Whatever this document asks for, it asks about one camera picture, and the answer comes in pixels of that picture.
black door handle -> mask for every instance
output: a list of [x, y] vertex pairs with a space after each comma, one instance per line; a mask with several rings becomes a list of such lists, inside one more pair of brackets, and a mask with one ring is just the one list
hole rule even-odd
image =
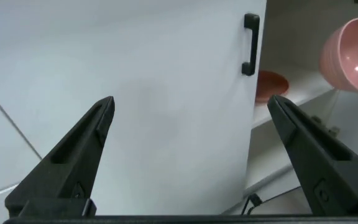
[[251, 56], [249, 62], [244, 62], [241, 67], [241, 73], [247, 76], [251, 76], [255, 73], [256, 54], [258, 49], [259, 38], [259, 16], [247, 13], [244, 16], [244, 28], [252, 30], [251, 40]]

cabinet door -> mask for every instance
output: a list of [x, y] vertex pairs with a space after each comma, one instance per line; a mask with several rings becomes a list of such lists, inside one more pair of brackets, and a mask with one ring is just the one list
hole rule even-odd
[[44, 156], [97, 100], [116, 114], [98, 214], [219, 214], [244, 187], [260, 0], [0, 1], [0, 104]]

orange plate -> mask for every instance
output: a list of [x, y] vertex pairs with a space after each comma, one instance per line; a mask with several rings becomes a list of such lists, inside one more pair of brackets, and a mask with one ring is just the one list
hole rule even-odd
[[259, 71], [256, 103], [267, 103], [272, 95], [287, 94], [290, 84], [283, 76], [269, 71]]

pink cup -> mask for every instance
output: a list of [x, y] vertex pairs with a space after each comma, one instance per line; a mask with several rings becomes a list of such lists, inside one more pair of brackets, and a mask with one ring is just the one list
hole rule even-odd
[[326, 41], [319, 69], [333, 87], [358, 91], [358, 18], [339, 28]]

cable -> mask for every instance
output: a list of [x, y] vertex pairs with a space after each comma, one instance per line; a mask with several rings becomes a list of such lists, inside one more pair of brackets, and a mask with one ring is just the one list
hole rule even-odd
[[252, 195], [250, 195], [250, 196], [248, 197], [248, 199], [254, 204], [254, 206], [253, 206], [253, 207], [250, 207], [250, 209], [249, 209], [248, 212], [247, 212], [247, 215], [250, 215], [251, 212], [253, 211], [253, 209], [256, 208], [256, 207], [258, 207], [258, 206], [261, 205], [262, 203], [265, 203], [265, 202], [268, 202], [268, 201], [270, 201], [270, 200], [273, 200], [273, 199], [275, 199], [275, 198], [277, 198], [277, 197], [279, 197], [279, 196], [281, 196], [281, 195], [287, 194], [287, 193], [289, 193], [289, 192], [291, 192], [291, 191], [293, 191], [293, 190], [296, 190], [296, 189], [298, 189], [298, 188], [300, 188], [300, 187], [295, 187], [294, 189], [287, 190], [286, 192], [283, 192], [283, 193], [281, 193], [281, 194], [279, 194], [279, 195], [276, 195], [276, 196], [274, 196], [274, 197], [272, 197], [272, 198], [270, 198], [270, 199], [268, 199], [268, 200], [266, 200], [266, 201], [264, 201], [264, 202], [258, 197], [257, 194], [252, 194]]
[[248, 210], [247, 215], [250, 215], [254, 208], [255, 208], [255, 206], [251, 207], [251, 208]]
[[259, 198], [259, 196], [257, 194], [255, 194], [255, 193], [251, 194], [247, 198], [246, 204], [244, 205], [244, 208], [242, 209], [241, 215], [244, 215], [249, 201], [251, 201], [254, 206], [248, 210], [247, 215], [250, 214], [250, 211], [252, 211], [252, 209], [254, 209], [255, 207], [258, 207], [262, 203], [262, 200]]
[[247, 197], [247, 201], [246, 201], [246, 204], [244, 205], [244, 208], [242, 209], [241, 215], [244, 215], [244, 212], [246, 212], [248, 203], [249, 203], [249, 197]]

